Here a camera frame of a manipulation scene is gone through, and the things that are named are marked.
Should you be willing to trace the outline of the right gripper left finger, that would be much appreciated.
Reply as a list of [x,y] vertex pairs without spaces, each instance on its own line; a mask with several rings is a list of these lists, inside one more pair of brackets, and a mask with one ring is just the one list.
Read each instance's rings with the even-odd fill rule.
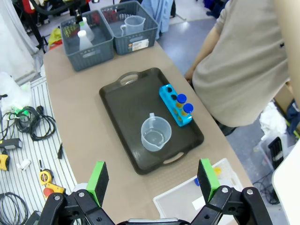
[[106,162],[97,162],[87,187],[70,195],[52,193],[48,196],[38,223],[40,225],[113,225],[102,208],[109,175]]

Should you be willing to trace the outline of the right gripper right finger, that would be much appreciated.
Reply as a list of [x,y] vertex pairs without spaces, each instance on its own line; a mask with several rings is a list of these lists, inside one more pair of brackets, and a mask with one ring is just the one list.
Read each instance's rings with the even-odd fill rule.
[[197,179],[205,205],[192,220],[192,225],[217,225],[222,216],[231,215],[239,225],[271,225],[272,220],[260,192],[255,187],[238,191],[220,185],[210,161],[199,160]]

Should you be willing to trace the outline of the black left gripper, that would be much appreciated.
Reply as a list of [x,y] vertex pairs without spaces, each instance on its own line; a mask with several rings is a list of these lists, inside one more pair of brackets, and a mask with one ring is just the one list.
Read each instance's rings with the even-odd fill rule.
[[83,17],[81,16],[81,3],[80,2],[72,2],[69,6],[69,12],[71,16],[75,16],[75,23],[81,25],[83,21]]

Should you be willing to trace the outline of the person's right hand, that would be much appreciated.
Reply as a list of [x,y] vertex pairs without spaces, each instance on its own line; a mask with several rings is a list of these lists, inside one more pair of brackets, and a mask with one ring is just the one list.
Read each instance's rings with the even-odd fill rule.
[[186,81],[191,84],[192,83],[192,77],[193,77],[193,74],[194,74],[194,69],[193,68],[190,68],[184,75]]

